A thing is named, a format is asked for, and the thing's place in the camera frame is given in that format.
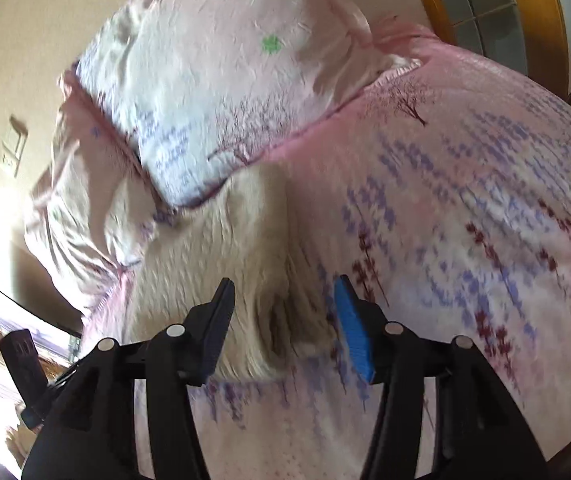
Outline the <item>orange wooden headboard frame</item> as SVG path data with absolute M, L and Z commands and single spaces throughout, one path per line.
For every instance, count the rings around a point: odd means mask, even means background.
M 571 96 L 571 0 L 420 0 L 435 34 Z

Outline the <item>pale pink crumpled pillow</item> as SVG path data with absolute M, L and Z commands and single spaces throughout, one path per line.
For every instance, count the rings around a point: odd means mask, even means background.
M 31 192 L 28 250 L 81 314 L 95 310 L 156 234 L 158 193 L 127 143 L 67 70 L 49 166 Z

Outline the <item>pink floral bed sheet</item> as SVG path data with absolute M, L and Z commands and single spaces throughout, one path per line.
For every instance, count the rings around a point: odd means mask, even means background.
M 256 163 L 287 177 L 334 340 L 280 378 L 191 391 L 215 479 L 359 477 L 382 390 L 351 362 L 341 275 L 421 337 L 471 338 L 543 454 L 571 440 L 571 107 L 422 26 L 373 33 L 415 68 Z

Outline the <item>white wall socket plate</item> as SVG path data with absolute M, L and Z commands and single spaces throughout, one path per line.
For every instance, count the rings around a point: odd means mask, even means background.
M 8 123 L 8 129 L 1 138 L 1 166 L 9 176 L 15 178 L 28 140 L 28 128 L 13 115 L 9 117 Z

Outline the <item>floral pillow with tree print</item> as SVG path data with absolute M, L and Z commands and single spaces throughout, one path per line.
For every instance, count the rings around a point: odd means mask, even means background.
M 128 0 L 75 71 L 178 207 L 414 68 L 375 46 L 353 0 Z

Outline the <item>beige cable-knit sweater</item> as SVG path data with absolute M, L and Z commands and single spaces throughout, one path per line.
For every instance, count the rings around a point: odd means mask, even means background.
M 124 339 L 149 339 L 233 281 L 236 306 L 214 377 L 266 382 L 329 351 L 334 335 L 276 165 L 235 172 L 197 209 L 159 226 L 135 274 Z

